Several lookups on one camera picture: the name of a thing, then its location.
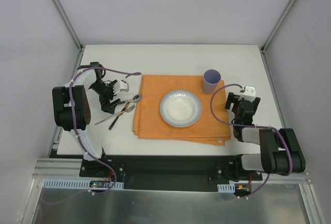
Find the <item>gold-tipped knife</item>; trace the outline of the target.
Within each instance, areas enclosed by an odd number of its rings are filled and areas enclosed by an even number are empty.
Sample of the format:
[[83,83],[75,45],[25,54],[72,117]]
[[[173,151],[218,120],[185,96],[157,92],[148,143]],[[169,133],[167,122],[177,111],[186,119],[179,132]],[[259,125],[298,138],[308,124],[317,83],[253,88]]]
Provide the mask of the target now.
[[125,104],[125,106],[123,107],[121,114],[117,115],[116,118],[114,119],[114,121],[111,123],[111,125],[109,126],[108,130],[112,130],[112,128],[114,127],[115,123],[117,122],[118,118],[123,114],[123,112],[128,108],[128,106],[130,105],[129,102],[127,102]]

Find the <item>silver fork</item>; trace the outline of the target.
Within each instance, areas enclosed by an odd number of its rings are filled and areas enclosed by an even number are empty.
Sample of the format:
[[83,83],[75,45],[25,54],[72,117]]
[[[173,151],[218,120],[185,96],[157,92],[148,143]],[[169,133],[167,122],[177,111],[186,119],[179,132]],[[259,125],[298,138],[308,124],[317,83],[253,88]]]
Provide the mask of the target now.
[[109,116],[109,117],[107,117],[107,118],[105,118],[105,119],[103,119],[101,121],[96,122],[95,125],[101,124],[101,123],[103,123],[103,122],[105,122],[105,121],[107,121],[107,120],[109,120],[111,118],[117,117],[117,116],[119,116],[121,114],[129,113],[129,112],[133,111],[135,108],[136,108],[136,106],[134,104],[129,105],[128,107],[124,107],[124,109],[122,111],[120,111],[120,112],[118,112],[116,114],[113,114],[113,115],[111,115],[111,116]]

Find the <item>silver spoon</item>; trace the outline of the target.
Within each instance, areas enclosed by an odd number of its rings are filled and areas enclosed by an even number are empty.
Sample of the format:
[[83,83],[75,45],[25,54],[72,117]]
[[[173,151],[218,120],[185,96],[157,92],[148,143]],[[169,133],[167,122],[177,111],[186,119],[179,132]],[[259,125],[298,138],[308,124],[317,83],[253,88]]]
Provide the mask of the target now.
[[130,99],[120,101],[119,105],[125,104],[125,103],[137,103],[142,99],[142,97],[143,97],[142,94],[137,94]]

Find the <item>lilac plastic cup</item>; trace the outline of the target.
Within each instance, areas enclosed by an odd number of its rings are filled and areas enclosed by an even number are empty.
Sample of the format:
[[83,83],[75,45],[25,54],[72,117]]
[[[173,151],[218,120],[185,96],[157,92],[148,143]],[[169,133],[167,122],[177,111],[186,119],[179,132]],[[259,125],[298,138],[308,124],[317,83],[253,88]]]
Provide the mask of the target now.
[[203,74],[203,92],[211,94],[221,81],[221,74],[219,71],[209,69]]

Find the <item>orange cloth napkin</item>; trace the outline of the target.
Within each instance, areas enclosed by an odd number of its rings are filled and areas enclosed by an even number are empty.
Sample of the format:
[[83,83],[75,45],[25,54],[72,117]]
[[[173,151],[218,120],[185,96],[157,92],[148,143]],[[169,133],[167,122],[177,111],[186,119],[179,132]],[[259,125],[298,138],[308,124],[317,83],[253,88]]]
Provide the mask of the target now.
[[[174,127],[160,114],[160,104],[166,94],[185,90],[195,94],[202,104],[202,116],[189,127]],[[211,95],[203,92],[202,76],[148,75],[141,78],[138,102],[133,118],[133,132],[140,139],[183,140],[213,145],[225,145],[231,139],[229,125],[218,122],[210,111]]]

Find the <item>white blue-rimmed plate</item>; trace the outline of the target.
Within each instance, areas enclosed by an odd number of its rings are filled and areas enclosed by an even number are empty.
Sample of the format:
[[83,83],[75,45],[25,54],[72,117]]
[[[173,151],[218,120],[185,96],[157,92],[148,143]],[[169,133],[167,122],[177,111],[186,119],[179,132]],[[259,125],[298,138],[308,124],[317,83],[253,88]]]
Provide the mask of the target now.
[[160,103],[162,119],[173,127],[184,128],[195,124],[202,115],[202,104],[198,97],[185,90],[167,93]]

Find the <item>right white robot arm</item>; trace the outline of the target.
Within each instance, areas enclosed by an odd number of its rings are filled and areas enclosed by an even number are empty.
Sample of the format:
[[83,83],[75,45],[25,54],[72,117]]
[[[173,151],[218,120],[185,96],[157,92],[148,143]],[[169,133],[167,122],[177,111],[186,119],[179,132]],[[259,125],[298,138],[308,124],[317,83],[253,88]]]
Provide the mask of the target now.
[[234,177],[244,180],[251,171],[284,176],[289,172],[304,172],[306,161],[292,128],[273,130],[253,125],[253,116],[259,103],[259,97],[249,101],[231,92],[228,94],[225,108],[234,113],[234,119],[231,121],[234,138],[239,142],[257,144],[260,148],[258,154],[239,156],[240,163],[232,168]]

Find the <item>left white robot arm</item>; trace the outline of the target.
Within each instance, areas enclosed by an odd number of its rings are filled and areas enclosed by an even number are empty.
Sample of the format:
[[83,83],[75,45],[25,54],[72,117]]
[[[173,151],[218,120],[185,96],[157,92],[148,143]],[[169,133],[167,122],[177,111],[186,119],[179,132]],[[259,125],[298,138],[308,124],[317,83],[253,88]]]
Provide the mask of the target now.
[[100,159],[103,148],[95,141],[90,129],[91,110],[86,92],[93,90],[99,96],[101,110],[113,114],[120,100],[115,97],[120,92],[127,92],[129,86],[126,79],[104,81],[107,71],[124,74],[126,72],[111,70],[103,67],[99,62],[79,66],[74,77],[64,86],[52,89],[53,111],[56,125],[69,132],[83,152],[83,158],[93,161],[91,170],[99,177],[108,174],[110,165]]

